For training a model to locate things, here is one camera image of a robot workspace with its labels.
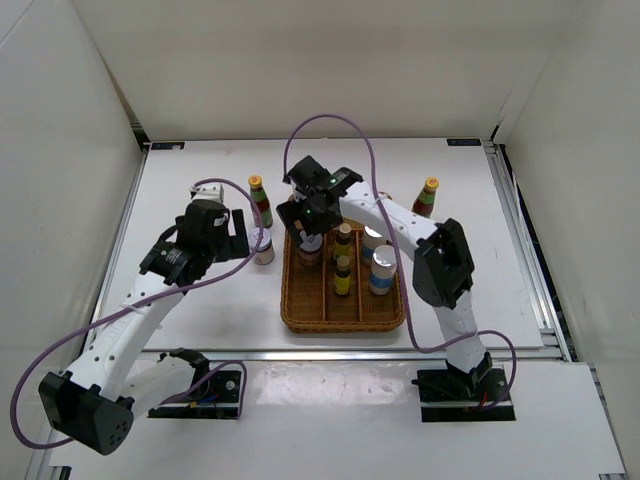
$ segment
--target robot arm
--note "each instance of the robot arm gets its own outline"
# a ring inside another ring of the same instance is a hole
[[[122,305],[131,311],[104,327],[64,373],[48,373],[38,388],[51,426],[103,455],[124,441],[135,417],[189,389],[209,371],[203,355],[178,349],[163,354],[149,370],[128,377],[153,332],[185,294],[139,302],[192,285],[214,262],[249,254],[242,211],[224,207],[222,187],[207,186],[192,195],[185,215],[160,236],[140,264]],[[235,236],[228,232],[231,218]],[[175,242],[169,241],[174,233]]]
[[[289,172],[295,186],[294,201],[277,207],[297,243],[298,224],[308,234],[321,234],[344,218],[373,228],[390,240],[387,225],[371,186],[357,173],[341,168],[330,174],[313,158],[305,157]],[[445,341],[477,331],[471,308],[471,253],[460,224],[438,224],[415,215],[388,198],[385,206],[398,247],[413,260],[413,287],[431,305]],[[486,348],[475,336],[447,347],[447,367],[456,384],[469,395],[492,366]]]

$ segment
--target brown bottle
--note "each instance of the brown bottle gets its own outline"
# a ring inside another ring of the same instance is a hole
[[[436,177],[429,177],[424,182],[424,187],[416,201],[413,202],[411,211],[421,217],[429,218],[433,212],[433,204],[436,200],[436,189],[440,186],[440,182]]]
[[[262,225],[264,228],[271,228],[273,225],[273,215],[271,215],[271,204],[269,203],[269,198],[267,197],[267,192],[262,188],[262,177],[260,175],[251,175],[249,177],[249,188],[251,193],[251,198],[253,201],[258,204],[258,209],[260,210],[260,215],[262,216]],[[259,226],[258,218],[256,217],[255,212],[253,212],[253,221],[256,224],[256,227]]]

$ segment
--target bottle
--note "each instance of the bottle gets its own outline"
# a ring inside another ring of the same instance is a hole
[[[380,245],[373,252],[369,290],[375,295],[385,295],[391,290],[398,264],[391,245]]]
[[[249,247],[253,250],[258,243],[258,237],[260,236],[260,229],[254,228],[251,230],[251,236],[249,237]],[[260,247],[253,256],[253,261],[258,265],[268,265],[273,262],[276,257],[276,252],[273,249],[273,242],[271,241],[271,234],[269,230],[262,230],[262,241]]]
[[[336,245],[333,250],[333,259],[338,260],[340,256],[349,257],[351,251],[351,225],[343,223],[336,235]]]
[[[336,273],[333,276],[333,291],[339,297],[349,295],[351,289],[351,260],[345,255],[340,255],[337,260]]]
[[[269,203],[267,192],[262,188],[262,177],[260,175],[251,175],[249,177],[249,188],[251,198],[258,204],[258,209],[262,216],[262,226],[264,228],[271,228],[273,225],[273,215],[271,215],[271,204]],[[255,212],[253,212],[253,221],[256,227],[260,226]]]
[[[429,218],[433,212],[433,204],[436,199],[436,190],[440,186],[440,182],[436,177],[429,177],[424,182],[424,188],[413,202],[411,211],[421,217]]]
[[[300,232],[302,244],[298,247],[298,258],[305,267],[315,267],[322,256],[322,235],[307,235]]]
[[[364,234],[362,235],[362,245],[360,246],[360,252],[362,253],[362,263],[365,265],[371,265],[371,257],[373,257],[373,251],[380,245],[384,245],[386,240],[382,238],[378,232],[369,227],[364,227]]]

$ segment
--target white table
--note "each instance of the white table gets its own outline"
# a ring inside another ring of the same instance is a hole
[[[108,457],[53,452],[71,480],[598,480],[623,472],[585,365],[521,362],[516,421],[420,422],[424,363],[250,362],[239,421],[136,420]]]
[[[247,187],[259,174],[276,216],[271,234],[276,260],[268,266],[249,264],[234,277],[190,292],[165,319],[147,349],[176,347],[203,351],[283,350],[407,350],[406,326],[386,334],[295,335],[280,318],[280,285],[284,227],[275,206],[285,201],[291,188],[281,183],[284,141],[187,142],[182,150],[151,150],[121,245],[104,313],[118,309],[129,291],[138,265],[160,232],[184,213],[188,188],[195,181],[222,177]],[[476,265],[473,306],[480,329],[508,335],[518,348],[542,347],[532,300],[521,274],[502,206],[494,186],[484,148],[450,147],[445,139],[373,140],[378,158],[378,185],[398,203],[411,205],[428,176],[440,179],[433,217],[458,220],[465,229]],[[370,176],[369,157],[362,140],[296,140],[290,165],[312,155],[330,171],[347,166]],[[245,211],[253,226],[246,200],[225,188],[225,204]],[[217,264],[206,278],[232,268],[239,261]],[[411,262],[404,258],[411,284]],[[442,341],[435,314],[410,288],[417,336],[423,345]],[[489,347],[504,348],[498,338],[483,339]]]

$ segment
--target wicker basket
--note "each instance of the wicker basket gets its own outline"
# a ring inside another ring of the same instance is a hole
[[[389,332],[404,321],[397,275],[388,294],[371,293],[371,269],[360,261],[364,228],[357,222],[346,221],[352,227],[351,293],[347,297],[333,293],[335,263],[332,254],[336,232],[325,235],[322,260],[315,267],[300,264],[296,248],[289,234],[286,235],[280,312],[282,320],[294,333]]]

